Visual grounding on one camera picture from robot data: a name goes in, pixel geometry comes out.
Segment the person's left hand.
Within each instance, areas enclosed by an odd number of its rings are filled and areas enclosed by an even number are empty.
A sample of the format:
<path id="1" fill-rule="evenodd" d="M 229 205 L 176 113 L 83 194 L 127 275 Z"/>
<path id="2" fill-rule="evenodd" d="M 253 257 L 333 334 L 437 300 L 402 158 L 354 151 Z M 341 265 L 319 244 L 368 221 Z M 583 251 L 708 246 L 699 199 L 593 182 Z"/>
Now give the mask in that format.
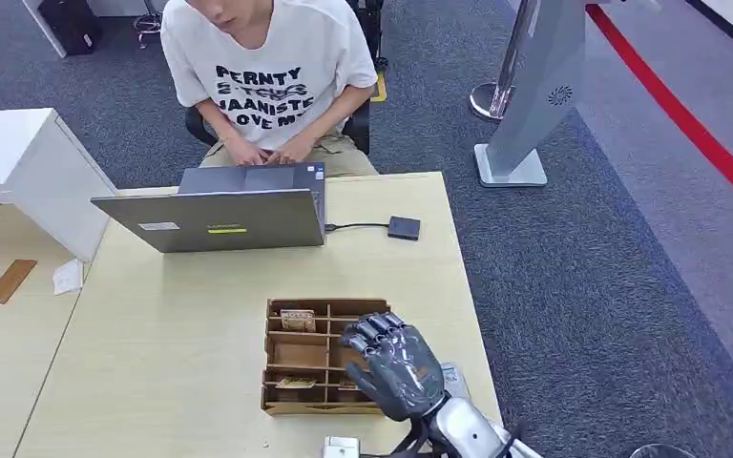
<path id="1" fill-rule="evenodd" d="M 273 150 L 264 163 L 273 165 L 303 162 L 312 152 L 315 142 L 316 139 L 312 136 L 296 135 Z"/>

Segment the person's right hand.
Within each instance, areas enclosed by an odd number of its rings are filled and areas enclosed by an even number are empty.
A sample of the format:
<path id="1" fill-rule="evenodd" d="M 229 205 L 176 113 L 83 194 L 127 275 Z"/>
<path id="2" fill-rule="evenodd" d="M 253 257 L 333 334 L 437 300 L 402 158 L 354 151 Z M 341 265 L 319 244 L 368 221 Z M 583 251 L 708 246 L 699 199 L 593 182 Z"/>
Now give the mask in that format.
<path id="1" fill-rule="evenodd" d="M 222 139 L 231 162 L 235 166 L 263 165 L 269 154 L 239 135 L 229 135 Z"/>

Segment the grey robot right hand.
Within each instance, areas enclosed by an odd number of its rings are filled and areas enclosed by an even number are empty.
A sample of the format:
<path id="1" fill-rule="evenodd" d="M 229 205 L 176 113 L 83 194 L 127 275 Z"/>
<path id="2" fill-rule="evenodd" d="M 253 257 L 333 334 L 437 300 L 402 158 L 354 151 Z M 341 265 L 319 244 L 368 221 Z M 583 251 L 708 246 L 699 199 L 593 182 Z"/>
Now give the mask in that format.
<path id="1" fill-rule="evenodd" d="M 421 419 L 448 399 L 442 366 L 420 331 L 392 312 L 363 315 L 340 343 L 355 350 L 367 369 L 350 362 L 348 379 L 396 422 Z"/>

